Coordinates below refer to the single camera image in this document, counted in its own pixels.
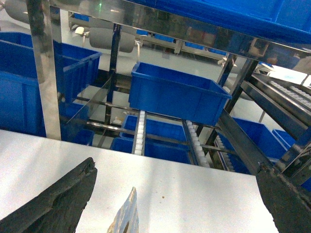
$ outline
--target plastic container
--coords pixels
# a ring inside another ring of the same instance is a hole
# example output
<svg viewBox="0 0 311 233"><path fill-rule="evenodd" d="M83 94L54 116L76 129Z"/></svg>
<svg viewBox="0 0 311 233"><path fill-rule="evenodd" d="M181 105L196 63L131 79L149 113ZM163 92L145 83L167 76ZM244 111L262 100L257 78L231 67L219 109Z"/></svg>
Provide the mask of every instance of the plastic container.
<svg viewBox="0 0 311 233"><path fill-rule="evenodd" d="M73 143L92 146L95 132L92 130L81 130L72 141Z"/></svg>
<svg viewBox="0 0 311 233"><path fill-rule="evenodd" d="M132 108L215 125L228 99L209 79L146 63L137 63L132 71Z"/></svg>
<svg viewBox="0 0 311 233"><path fill-rule="evenodd" d="M311 192L311 179L308 179L301 186Z"/></svg>
<svg viewBox="0 0 311 233"><path fill-rule="evenodd" d="M132 153L132 147L133 139L117 137L113 139L110 149L126 153ZM145 156L190 164L187 151L175 147L164 146L157 143L145 143Z"/></svg>
<svg viewBox="0 0 311 233"><path fill-rule="evenodd" d="M220 54L220 55L223 55L223 56L227 55L225 52L220 51L220 50L216 50L216 49L208 49L208 51L216 53L216 54Z"/></svg>
<svg viewBox="0 0 311 233"><path fill-rule="evenodd" d="M33 50L0 41L0 57L0 127L37 134L43 116ZM72 69L80 70L80 64L69 67L75 62L64 58L65 79L71 85Z"/></svg>
<svg viewBox="0 0 311 233"><path fill-rule="evenodd" d="M30 35L24 33L0 33L1 45L5 42L11 42L11 45L16 45L17 48L15 50L20 50L20 54L29 59L27 64L33 67L35 63ZM10 53L6 47L1 50L4 53L5 51L8 54ZM66 102L71 103L82 90L89 84L92 84L97 78L101 53L68 44L62 44L62 53L65 58L63 61L64 83L61 80L57 80L57 88L58 91L65 93Z"/></svg>
<svg viewBox="0 0 311 233"><path fill-rule="evenodd" d="M147 31L139 30L139 29L136 31L136 33L137 33L138 35L148 35L148 32L147 32Z"/></svg>
<svg viewBox="0 0 311 233"><path fill-rule="evenodd" d="M287 151L264 124L239 118L234 118L234 120L268 158L279 160ZM224 136L219 134L219 137L227 149L234 150L233 146ZM236 172L250 174L238 156L229 154L229 159Z"/></svg>
<svg viewBox="0 0 311 233"><path fill-rule="evenodd" d="M202 46L202 45L197 45L197 44L190 43L190 42L186 42L185 45L188 47L198 49L198 50L204 50L204 46Z"/></svg>
<svg viewBox="0 0 311 233"><path fill-rule="evenodd" d="M130 1L278 42L308 44L311 38L309 0Z"/></svg>
<svg viewBox="0 0 311 233"><path fill-rule="evenodd" d="M272 133L280 140L280 142L289 149L295 143L295 139L293 139L288 133L282 130L272 130Z"/></svg>
<svg viewBox="0 0 311 233"><path fill-rule="evenodd" d="M127 115L122 127L127 130L135 130L137 123L137 116ZM178 141L186 142L186 136L184 132L184 128L181 125L170 124L166 122L161 122L157 120L147 119L146 121L146 133L175 139ZM120 133L120 137L134 138L133 135L127 133ZM188 150L188 146L180 145L171 142L164 142L160 140L155 140L151 138L146 138L146 142L154 142L159 144L164 144L168 146L179 147L185 150Z"/></svg>
<svg viewBox="0 0 311 233"><path fill-rule="evenodd" d="M167 42L174 42L174 38L171 38L171 37L168 37L168 36L159 35L159 34L155 34L155 39L164 40L164 41L167 41Z"/></svg>
<svg viewBox="0 0 311 233"><path fill-rule="evenodd" d="M74 13L73 17L76 18L76 19L80 19L80 20L89 22L89 17L85 16L85 15Z"/></svg>

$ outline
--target stainless steel frame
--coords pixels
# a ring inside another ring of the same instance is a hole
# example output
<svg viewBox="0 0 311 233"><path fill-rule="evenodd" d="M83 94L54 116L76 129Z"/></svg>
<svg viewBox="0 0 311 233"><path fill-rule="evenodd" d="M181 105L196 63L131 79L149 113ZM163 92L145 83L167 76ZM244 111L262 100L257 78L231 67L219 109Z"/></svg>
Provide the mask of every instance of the stainless steel frame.
<svg viewBox="0 0 311 233"><path fill-rule="evenodd" d="M277 66L311 73L309 70L306 71L305 67L303 66L296 66L293 68L292 64L282 62L296 56L300 56L302 59L311 56L311 54L308 52L310 51L308 49L311 49L310 45L286 44L281 41L267 41L261 38L234 32L205 22L177 16L168 12L152 9L132 2L123 0L72 0L69 4L64 0L27 0L27 7L32 32L32 40L34 44L35 62L39 80L45 128L47 137L49 138L58 140L61 139L58 96L61 96L62 93L57 94L56 79L58 80L58 83L61 83L62 70L60 67L55 67L54 61L54 57L57 58L57 55L61 54L59 9L76 12L115 23L114 31L116 36L114 36L113 40L113 44L115 44L115 46L113 46L114 49L112 57L116 56L118 52L117 32L120 32L120 25L126 25L248 58L249 60L247 67L242 69L241 78L237 79L236 88L232 90L233 100L230 101L226 106L226 110L228 112L232 110L243 88L248 95L256 99L257 103L264 103L262 104L262 106L266 106L264 110L268 114L271 113L269 108L275 105L274 101L268 96L265 96L264 92L260 91L255 86L252 86L252 83L244 80L244 77L249 77L253 72L257 65L257 61L273 63ZM198 34L206 34L206 37L197 36ZM266 45L264 50L257 52L259 51L256 48L257 42ZM109 72L110 75L115 73L115 69L113 67L114 61L115 59L112 59L112 66L110 66L111 69ZM229 70L229 66L225 66L223 73L226 74ZM111 78L112 89L110 88L108 100L112 99L110 97L111 90L113 91L115 84L113 74ZM292 113L280 106L277 106L276 108L274 107L273 109L276 109L280 116L287 117L289 121L293 123L293 125L290 125L290 123L285 122L284 125L286 126L285 129L291 135L294 135L295 138L300 138L303 135L303 132L305 132L305 130L309 127L305 125L305 123L308 123L307 119L304 118L302 123L300 121L301 119L297 119L298 116L292 115ZM223 121L224 118L231 122L230 116L224 114L224 116L220 119L219 124L221 125L222 130L227 133L227 136L231 138L232 144L235 144L234 137L230 137L232 134L230 134L230 131L228 131L231 126ZM237 152L238 155L244 159L252 173L255 173L256 167L251 166L251 163L249 163L250 161L254 161L252 155L247 155L247 153L244 153L243 151ZM266 161L266 158L262 157L260 152L257 151L256 153L260 156L261 161Z"/></svg>

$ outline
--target metal rack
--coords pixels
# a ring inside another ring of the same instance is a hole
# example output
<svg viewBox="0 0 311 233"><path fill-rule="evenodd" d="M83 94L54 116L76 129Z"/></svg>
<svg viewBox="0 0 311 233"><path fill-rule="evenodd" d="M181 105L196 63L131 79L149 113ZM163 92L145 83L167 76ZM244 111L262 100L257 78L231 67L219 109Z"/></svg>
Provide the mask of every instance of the metal rack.
<svg viewBox="0 0 311 233"><path fill-rule="evenodd" d="M245 162L252 174L255 174L257 171L255 164L260 162L270 163L229 115L240 94L244 91L262 107L267 114L276 119L286 131L294 136L295 139L298 139L276 166L298 183L303 183L303 181L311 176L311 170L309 169L309 164L311 163L311 129L308 119L305 118L307 110L305 109L305 111L303 111L303 108L297 107L297 105L293 103L292 100L288 100L288 98L279 100L282 95L271 94L270 90L275 88L267 85L267 82L265 83L263 81L265 80L263 76L259 75L259 78L258 75L253 75L258 61L271 63L271 57L268 51L270 54L274 51L285 51L283 55L278 55L278 59L273 60L274 65L292 69L293 67L290 64L282 61L297 55L299 55L300 58L311 56L308 50L303 48L308 48L310 47L309 45L287 44L282 41L267 41L123 0L92 0L87 1L87 4L85 4L84 0L72 0L70 4L62 0L28 0L27 6L34 44L44 122L48 138L61 139L58 111L58 96L61 96L61 93L57 93L56 78L61 79L63 71L60 67L55 67L54 55L57 53L62 54L59 9L63 9L115 23L107 82L86 104L86 106L90 107L90 114L92 114L107 96L107 103L105 103L105 124L98 124L97 127L113 130L113 126L110 125L110 115L111 108L116 107L111 104L113 91L116 90L117 83L116 61L121 25L126 25L230 53L218 79L218 83L222 86L231 72L236 55L246 57L246 63L238 74L234 88L230 93L233 98L227 103L219 119L219 127L216 127L216 130L212 132L208 139L207 149L209 151L222 150L214 147L214 141L217 136L216 131L222 130L223 134L229 139L236 153ZM211 31L210 29L213 29L217 33L209 35L205 39L191 33L193 31L205 33ZM240 40L234 47L230 47L228 44L233 36L237 36ZM213 42L215 39L218 39L219 43L214 44ZM259 44L264 46L262 48L257 48ZM295 67L295 70L306 72L302 66ZM297 88L309 93L309 90L304 89L304 87L298 86ZM285 108L287 104L292 107L292 111ZM93 126L97 124L96 122L84 122L79 118L79 113L67 122L67 124L86 123ZM199 125L197 129L198 135L203 127L203 125Z"/></svg>

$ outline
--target metal support beam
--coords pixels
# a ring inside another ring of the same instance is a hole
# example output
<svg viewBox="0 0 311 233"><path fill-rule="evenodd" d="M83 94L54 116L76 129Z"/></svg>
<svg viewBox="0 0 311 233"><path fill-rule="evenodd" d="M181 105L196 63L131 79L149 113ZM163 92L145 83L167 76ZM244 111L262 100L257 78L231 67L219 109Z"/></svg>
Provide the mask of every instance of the metal support beam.
<svg viewBox="0 0 311 233"><path fill-rule="evenodd" d="M199 158L195 152L194 144L192 143L192 138L191 138L191 134L190 134L189 128L187 126L187 123L185 120L183 120L182 123L183 123L184 131L185 131L186 139L187 139L187 142L189 144L192 163L194 165L199 165L199 163L200 163Z"/></svg>
<svg viewBox="0 0 311 233"><path fill-rule="evenodd" d="M272 166L270 160L247 136L227 111L224 110L222 112L218 124L222 129L222 134L229 140L251 174L257 175L259 166L262 163Z"/></svg>
<svg viewBox="0 0 311 233"><path fill-rule="evenodd" d="M61 52L59 8L50 8L45 0L27 0L26 3L46 135L47 138L61 140L56 75L61 79L63 66L61 62L55 66L54 60L54 52L58 49ZM55 58L61 61L62 53L59 55L55 54Z"/></svg>
<svg viewBox="0 0 311 233"><path fill-rule="evenodd" d="M308 128L290 112L278 105L273 99L268 97L249 82L243 82L244 92L251 97L273 120L275 120L293 138L298 139Z"/></svg>
<svg viewBox="0 0 311 233"><path fill-rule="evenodd" d="M120 40L121 40L121 25L120 24L114 24L113 25L113 35L112 35L112 44L111 44L110 66L109 66L109 76L111 77L111 84L110 84L109 93L107 95L107 102L110 102L110 103L112 103L113 92L116 89L117 59L118 59ZM110 120L111 120L111 108L106 107L105 123L110 124Z"/></svg>
<svg viewBox="0 0 311 233"><path fill-rule="evenodd" d="M225 65L219 75L219 78L217 80L217 83L220 86L224 86L225 82L227 81L227 78L229 76L229 74L231 73L231 70L233 68L233 65L235 63L237 59L237 56L234 54L229 54L229 56L227 57L227 60L225 62Z"/></svg>
<svg viewBox="0 0 311 233"><path fill-rule="evenodd" d="M275 164L281 172L297 184L311 177L311 127L292 145Z"/></svg>
<svg viewBox="0 0 311 233"><path fill-rule="evenodd" d="M230 94L232 95L232 99L229 100L225 106L225 110L230 113L238 101L241 93L242 93L242 88L241 84L244 80L248 80L251 76L254 70L256 69L258 65L258 61L254 61L251 59L247 59L243 68L241 71L238 73L237 79L233 85L232 90L230 91ZM206 142L206 145L212 145L217 137L217 133L215 130L213 130Z"/></svg>

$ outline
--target white roller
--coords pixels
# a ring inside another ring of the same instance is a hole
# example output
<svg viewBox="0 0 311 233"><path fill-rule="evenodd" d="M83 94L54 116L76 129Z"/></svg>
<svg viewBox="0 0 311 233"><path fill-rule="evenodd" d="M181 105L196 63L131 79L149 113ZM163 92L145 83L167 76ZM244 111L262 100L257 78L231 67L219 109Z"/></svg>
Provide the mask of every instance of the white roller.
<svg viewBox="0 0 311 233"><path fill-rule="evenodd" d="M90 28L89 42L92 47L100 49L111 49L112 29ZM135 45L135 36L128 33L121 33L119 48L121 52L132 52Z"/></svg>
<svg viewBox="0 0 311 233"><path fill-rule="evenodd" d="M4 8L11 18L29 24L25 0L6 0Z"/></svg>

